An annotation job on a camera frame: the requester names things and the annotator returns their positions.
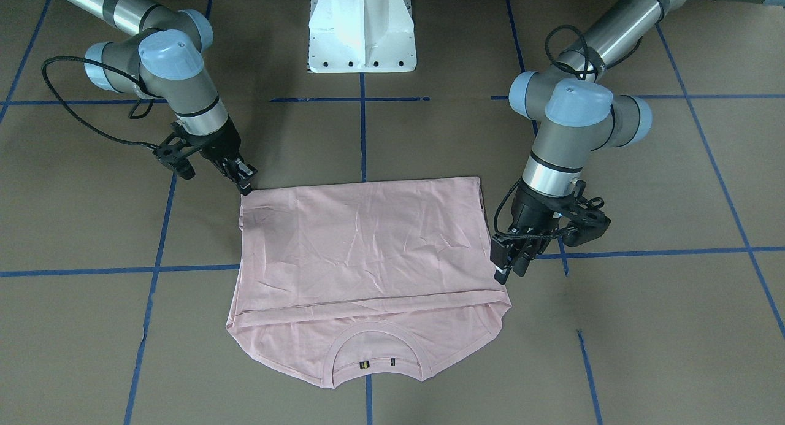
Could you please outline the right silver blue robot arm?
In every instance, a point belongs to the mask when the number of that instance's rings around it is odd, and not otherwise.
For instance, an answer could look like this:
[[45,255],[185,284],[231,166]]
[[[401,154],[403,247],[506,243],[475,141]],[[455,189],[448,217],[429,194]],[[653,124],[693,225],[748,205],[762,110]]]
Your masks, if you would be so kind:
[[145,148],[185,180],[194,177],[189,158],[198,153],[248,195],[257,170],[241,156],[241,138],[205,66],[202,54],[213,44],[207,17],[154,0],[67,1],[128,34],[126,41],[96,43],[71,58],[83,64],[89,80],[149,105],[166,101],[174,113],[171,134],[157,145],[119,137],[112,142]]

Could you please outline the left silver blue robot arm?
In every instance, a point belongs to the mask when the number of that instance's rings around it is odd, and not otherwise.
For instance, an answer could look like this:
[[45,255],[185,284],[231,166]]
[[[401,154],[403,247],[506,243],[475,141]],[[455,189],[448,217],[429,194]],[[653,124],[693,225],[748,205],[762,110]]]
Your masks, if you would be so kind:
[[[605,201],[586,198],[581,174],[592,151],[627,147],[648,135],[650,106],[636,96],[615,95],[600,79],[629,58],[642,37],[688,0],[617,0],[558,55],[546,49],[545,71],[524,71],[508,92],[511,109],[537,121],[532,151],[518,181],[508,190],[512,222],[507,230],[493,227],[491,262],[494,279],[506,283],[511,272],[524,276],[530,263],[553,239],[576,247],[602,237],[610,226]],[[783,6],[783,0],[741,1]]]

